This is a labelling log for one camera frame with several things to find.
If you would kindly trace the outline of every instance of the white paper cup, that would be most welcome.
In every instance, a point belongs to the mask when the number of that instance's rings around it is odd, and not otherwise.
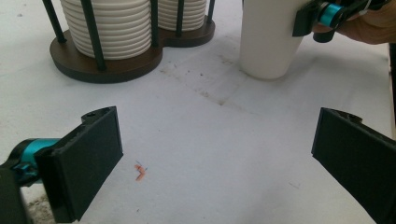
[[[309,0],[249,0],[244,5],[240,64],[247,74],[271,79],[286,74],[301,37],[292,37],[297,11]]]

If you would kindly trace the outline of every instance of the table surface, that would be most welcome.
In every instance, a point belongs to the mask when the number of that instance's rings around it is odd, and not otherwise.
[[[261,81],[239,68],[240,0],[218,1],[214,21],[208,44],[164,49],[146,76],[98,85],[57,70],[41,1],[1,1],[0,163],[21,140],[63,137],[115,105],[124,157],[81,223],[373,223],[311,147],[321,107],[392,136],[387,46],[308,36],[285,76]]]

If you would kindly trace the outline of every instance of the finger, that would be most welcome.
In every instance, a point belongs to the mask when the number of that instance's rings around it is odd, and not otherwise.
[[[322,25],[322,24],[318,24],[318,25],[316,25],[316,26],[314,26],[314,27],[312,28],[312,31],[313,31],[314,33],[327,33],[327,32],[329,32],[329,31],[331,31],[331,30],[332,30],[332,28],[327,27],[327,26]]]
[[[360,14],[359,14],[359,13],[356,13],[355,15],[349,17],[349,18],[347,19],[347,21],[353,21],[353,20],[357,19],[359,16],[360,16]]]
[[[377,34],[377,30],[370,30],[371,26],[367,26],[361,20],[347,21],[344,22],[338,29],[337,32],[341,35],[345,35],[353,40],[364,42],[367,44],[381,44],[386,42],[381,35]]]

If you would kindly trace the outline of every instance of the stack of white cups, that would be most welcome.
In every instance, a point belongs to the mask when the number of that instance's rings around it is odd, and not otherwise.
[[[177,28],[177,0],[158,0],[158,26],[165,30]],[[206,0],[185,0],[183,31],[201,28],[205,21]]]
[[[87,22],[79,0],[61,0],[78,51],[94,58]],[[149,0],[92,0],[93,14],[106,60],[138,56],[151,46]]]

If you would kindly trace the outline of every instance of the human hand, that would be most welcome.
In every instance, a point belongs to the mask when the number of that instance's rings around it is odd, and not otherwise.
[[[314,27],[315,33],[326,33],[331,28],[324,25]],[[396,43],[396,1],[392,0],[374,11],[345,21],[338,33],[367,44]]]

